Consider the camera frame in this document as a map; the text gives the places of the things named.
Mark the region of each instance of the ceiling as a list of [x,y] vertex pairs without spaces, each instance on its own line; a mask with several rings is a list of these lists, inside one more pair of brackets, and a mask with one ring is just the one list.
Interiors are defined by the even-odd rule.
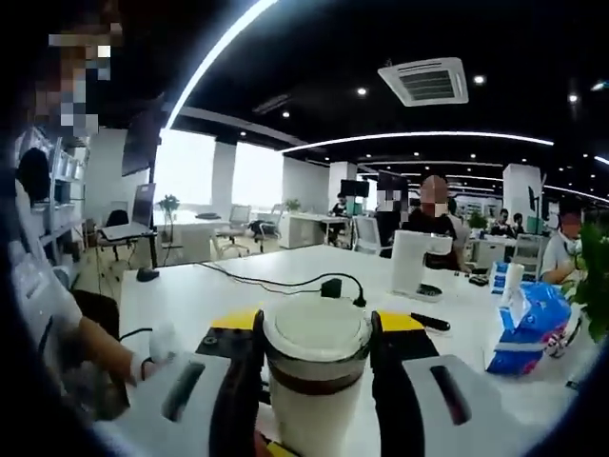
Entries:
[[[146,100],[162,91],[175,103],[203,57],[254,3],[175,2],[156,10],[126,2],[121,6],[125,42],[113,51],[111,81],[99,83],[101,124],[128,125]],[[609,80],[609,59],[603,57],[609,55],[609,40],[601,23],[591,19],[592,11],[557,2],[486,3],[279,0],[220,54],[187,106],[307,143],[430,130],[549,140],[553,146],[475,136],[402,137],[287,155],[419,173],[410,176],[414,183],[430,172],[500,179],[507,164],[525,160],[547,173],[551,186],[609,200],[609,166],[594,160],[600,153],[609,155],[609,87],[591,90]],[[407,108],[377,73],[387,65],[438,57],[462,60],[467,104]],[[476,75],[483,75],[485,84],[476,85]],[[358,89],[365,89],[365,96]],[[570,94],[578,96],[576,103],[569,102]],[[243,139],[244,131],[247,141],[277,149],[293,146],[255,129],[185,116],[176,127],[234,140]],[[482,189],[493,189],[495,183],[460,180]],[[499,184],[494,191],[500,192]],[[551,189],[546,193],[560,197]]]

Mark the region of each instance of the white cup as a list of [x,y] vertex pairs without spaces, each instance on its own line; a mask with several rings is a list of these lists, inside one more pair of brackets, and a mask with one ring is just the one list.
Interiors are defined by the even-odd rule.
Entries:
[[271,405],[284,446],[342,455],[360,396],[370,326],[350,301],[299,297],[265,314]]

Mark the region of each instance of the air conditioner vent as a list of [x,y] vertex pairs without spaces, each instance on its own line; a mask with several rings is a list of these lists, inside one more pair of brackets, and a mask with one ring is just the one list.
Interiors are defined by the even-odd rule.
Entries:
[[379,75],[407,107],[467,103],[461,59],[433,59],[379,69]]

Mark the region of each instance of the column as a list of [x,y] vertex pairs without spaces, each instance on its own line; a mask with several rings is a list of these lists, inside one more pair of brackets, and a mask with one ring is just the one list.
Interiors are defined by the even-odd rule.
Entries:
[[223,219],[228,219],[232,206],[232,179],[236,153],[236,144],[216,142],[211,178],[211,206]]
[[503,207],[509,212],[510,222],[514,214],[522,214],[522,225],[525,231],[533,232],[528,218],[534,224],[539,215],[541,218],[541,173],[540,169],[528,165],[510,164],[503,171]]
[[327,185],[328,209],[332,209],[336,204],[336,195],[341,191],[341,181],[357,179],[358,166],[349,162],[334,162],[330,164],[330,178]]

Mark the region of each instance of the green plant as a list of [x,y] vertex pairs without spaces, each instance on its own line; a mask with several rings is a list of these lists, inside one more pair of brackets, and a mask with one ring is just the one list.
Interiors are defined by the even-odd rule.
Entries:
[[167,218],[171,219],[171,214],[180,207],[180,200],[175,195],[166,195],[159,202],[159,207],[161,207]]
[[298,211],[301,208],[301,202],[298,201],[298,198],[288,198],[285,200],[285,208],[288,211]]
[[471,229],[486,229],[487,221],[477,209],[474,209],[469,216],[468,224]]
[[590,336],[599,341],[609,331],[609,240],[593,224],[584,224],[580,236],[583,262],[576,265],[585,273],[570,301],[583,305]]

